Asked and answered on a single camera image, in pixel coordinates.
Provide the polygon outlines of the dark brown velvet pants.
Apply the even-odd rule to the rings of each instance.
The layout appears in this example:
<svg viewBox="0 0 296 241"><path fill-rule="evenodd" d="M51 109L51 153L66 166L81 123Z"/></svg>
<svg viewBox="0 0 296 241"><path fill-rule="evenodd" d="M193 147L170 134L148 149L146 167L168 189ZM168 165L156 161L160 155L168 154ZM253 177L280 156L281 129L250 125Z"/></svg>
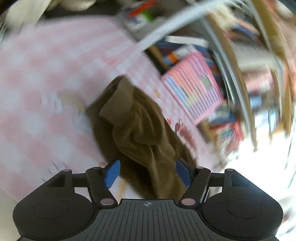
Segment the dark brown velvet pants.
<svg viewBox="0 0 296 241"><path fill-rule="evenodd" d="M196 166L188 148L149 96L118 76L86 109L107 162L119 160L120 176L147 199L179 200L186 191L176 172L181 158Z"/></svg>

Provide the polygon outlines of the pink learning tablet toy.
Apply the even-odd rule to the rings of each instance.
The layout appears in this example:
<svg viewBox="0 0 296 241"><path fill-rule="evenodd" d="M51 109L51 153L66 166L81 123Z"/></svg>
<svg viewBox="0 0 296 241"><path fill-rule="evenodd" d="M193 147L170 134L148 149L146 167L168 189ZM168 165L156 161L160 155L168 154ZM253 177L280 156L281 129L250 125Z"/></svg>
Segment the pink learning tablet toy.
<svg viewBox="0 0 296 241"><path fill-rule="evenodd" d="M179 61L161 81L194 125L207 118L223 101L219 86L199 51Z"/></svg>

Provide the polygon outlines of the pink checkered tablecloth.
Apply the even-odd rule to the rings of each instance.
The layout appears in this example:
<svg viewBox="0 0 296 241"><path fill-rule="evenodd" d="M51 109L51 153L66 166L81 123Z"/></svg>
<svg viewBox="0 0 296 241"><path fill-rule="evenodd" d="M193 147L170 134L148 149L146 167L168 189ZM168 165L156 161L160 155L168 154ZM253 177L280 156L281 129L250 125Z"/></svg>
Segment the pink checkered tablecloth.
<svg viewBox="0 0 296 241"><path fill-rule="evenodd" d="M146 54L110 16L49 21L1 43L1 188L22 200L63 169L104 166L82 109L119 75L163 115L200 166L220 159Z"/></svg>

